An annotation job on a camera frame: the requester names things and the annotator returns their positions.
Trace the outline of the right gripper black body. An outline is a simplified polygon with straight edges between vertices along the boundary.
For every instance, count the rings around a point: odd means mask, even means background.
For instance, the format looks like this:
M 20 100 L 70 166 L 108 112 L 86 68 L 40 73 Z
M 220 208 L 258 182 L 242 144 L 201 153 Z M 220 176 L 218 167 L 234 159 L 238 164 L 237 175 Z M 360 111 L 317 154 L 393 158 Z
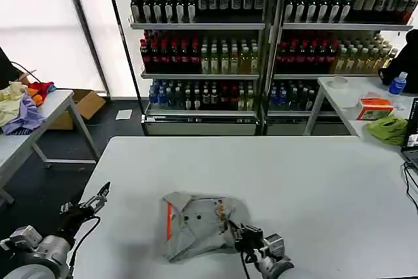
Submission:
M 263 236 L 263 230 L 261 235 L 253 235 L 253 234 L 245 234 L 241 233 L 242 238 L 245 242 L 245 251 L 242 253 L 246 253 L 248 255 L 252 254 L 254 250 L 260 250 L 261 248 L 265 247 L 265 241 Z

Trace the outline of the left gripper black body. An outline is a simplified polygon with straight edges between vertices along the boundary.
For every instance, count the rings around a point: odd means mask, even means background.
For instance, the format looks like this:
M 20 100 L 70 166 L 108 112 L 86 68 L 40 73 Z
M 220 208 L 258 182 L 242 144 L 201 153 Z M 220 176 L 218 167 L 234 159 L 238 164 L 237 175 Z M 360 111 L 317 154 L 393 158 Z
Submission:
M 94 217 L 95 213 L 81 208 L 82 205 L 72 205 L 65 214 L 60 214 L 61 223 L 57 229 L 57 236 L 61 238 L 74 238 L 81 225 Z

